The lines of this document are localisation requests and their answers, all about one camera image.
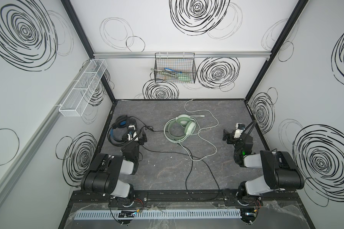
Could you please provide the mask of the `clear wall shelf bin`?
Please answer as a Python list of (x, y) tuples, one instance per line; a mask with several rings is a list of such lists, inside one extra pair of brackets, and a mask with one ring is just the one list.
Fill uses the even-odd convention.
[(104, 59), (91, 59), (84, 63), (79, 77), (59, 108), (63, 116), (80, 117), (83, 115), (107, 66)]

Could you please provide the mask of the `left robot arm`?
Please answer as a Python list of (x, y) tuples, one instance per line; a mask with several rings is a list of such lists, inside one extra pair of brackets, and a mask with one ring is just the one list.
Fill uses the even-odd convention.
[(119, 176), (136, 174), (140, 146), (145, 142), (145, 131), (139, 129), (131, 133), (131, 139), (121, 148), (121, 155), (97, 154), (81, 180), (81, 190), (106, 194), (119, 200), (124, 207), (131, 206), (135, 200), (134, 187), (121, 181)]

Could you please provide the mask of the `black and blue headphones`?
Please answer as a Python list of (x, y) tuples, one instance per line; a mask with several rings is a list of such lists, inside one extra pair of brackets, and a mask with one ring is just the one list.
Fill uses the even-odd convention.
[(134, 118), (127, 115), (117, 117), (116, 121), (110, 126), (108, 131), (108, 141), (116, 147), (125, 147), (127, 142), (127, 129), (137, 129), (137, 122)]

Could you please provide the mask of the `side wall aluminium rail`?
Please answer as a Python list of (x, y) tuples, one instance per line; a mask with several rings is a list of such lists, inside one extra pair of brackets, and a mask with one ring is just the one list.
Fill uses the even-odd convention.
[(4, 176), (0, 180), (0, 208), (12, 191), (13, 187), (16, 185), (19, 178), (22, 176), (23, 172), (30, 164), (32, 158), (37, 153), (44, 140), (47, 138), (48, 134), (51, 132), (59, 117), (62, 116), (62, 114), (59, 112), (59, 109), (65, 103), (67, 96), (70, 95), (71, 91), (73, 90), (75, 82), (77, 82), (80, 77), (81, 72), (77, 73), (70, 86), (61, 95), (58, 102), (56, 102), (56, 105), (52, 107), (50, 113), (37, 128), (24, 148), (19, 151), (19, 155), (14, 157), (12, 164), (10, 164), (6, 170)]

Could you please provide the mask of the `right corner frame post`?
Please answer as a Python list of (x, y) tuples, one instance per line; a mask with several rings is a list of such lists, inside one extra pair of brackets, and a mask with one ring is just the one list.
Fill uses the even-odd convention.
[(249, 89), (246, 97), (245, 97), (245, 102), (247, 103), (251, 97), (253, 96), (254, 92), (258, 88), (259, 84), (261, 83), (262, 79), (264, 78), (266, 72), (268, 71), (269, 67), (273, 63), (276, 55), (278, 54), (280, 48), (284, 44), (285, 40), (287, 39), (289, 33), (292, 31), (295, 23), (298, 21), (300, 15), (302, 14), (304, 8), (306, 7), (308, 0), (299, 0), (291, 13), (290, 17), (288, 18), (282, 32), (280, 33), (276, 43), (274, 44), (272, 50), (271, 50), (271, 55), (268, 60), (265, 61), (264, 65), (260, 69), (255, 81), (253, 82), (251, 88)]

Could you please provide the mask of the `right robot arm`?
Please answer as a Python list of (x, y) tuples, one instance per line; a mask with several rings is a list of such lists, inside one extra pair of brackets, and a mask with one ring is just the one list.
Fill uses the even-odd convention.
[(296, 191), (304, 188), (305, 179), (286, 151), (252, 152), (253, 138), (244, 130), (223, 130), (223, 141), (234, 146), (233, 158), (241, 168), (262, 169), (263, 175), (240, 183), (236, 192), (239, 204), (249, 205), (266, 193)]

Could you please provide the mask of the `black corner frame post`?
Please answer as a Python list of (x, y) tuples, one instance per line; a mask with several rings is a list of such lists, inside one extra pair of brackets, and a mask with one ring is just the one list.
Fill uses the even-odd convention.
[[(79, 20), (79, 18), (77, 16), (73, 6), (72, 6), (71, 1), (70, 0), (61, 0), (61, 3), (63, 5), (63, 7), (64, 7), (64, 9), (65, 9), (69, 19), (70, 19), (70, 21), (71, 21), (71, 23), (72, 23), (76, 33), (77, 33), (77, 35), (78, 35), (78, 37), (80, 39), (80, 42), (82, 43), (82, 45), (83, 45), (83, 47), (84, 47), (88, 57), (90, 59), (93, 59), (94, 58), (94, 54), (95, 54), (94, 50), (93, 50), (93, 48), (92, 48), (92, 46), (91, 46), (91, 44), (90, 44), (90, 42), (89, 42), (89, 40), (88, 40), (88, 38), (86, 36), (86, 33), (85, 33), (85, 31), (84, 31), (84, 29), (83, 29), (83, 27), (82, 27), (82, 25), (80, 23), (80, 20)], [(116, 98), (115, 98), (115, 96), (114, 96), (114, 94), (113, 94), (113, 92), (112, 92), (112, 90), (110, 88), (110, 85), (109, 85), (108, 81), (106, 80), (106, 78), (104, 76), (102, 76), (101, 82), (102, 82), (102, 85), (104, 86), (104, 88), (106, 90), (106, 93), (107, 93), (108, 97), (110, 98), (111, 102), (114, 105), (116, 105), (117, 104), (117, 100), (116, 100)]]

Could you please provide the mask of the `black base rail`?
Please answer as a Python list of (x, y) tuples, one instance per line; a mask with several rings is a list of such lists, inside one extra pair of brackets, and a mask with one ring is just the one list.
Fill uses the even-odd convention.
[(132, 192), (129, 197), (120, 198), (108, 194), (96, 194), (86, 191), (74, 191), (68, 206), (74, 204), (105, 204), (112, 207), (149, 207), (154, 203), (175, 203), (175, 202), (212, 202), (214, 204), (223, 204), (224, 206), (241, 207), (262, 206), (267, 201), (297, 201), (299, 200), (297, 192), (274, 191), (263, 194), (258, 197), (244, 197), (238, 199), (236, 189), (207, 189), (207, 190), (137, 190)]

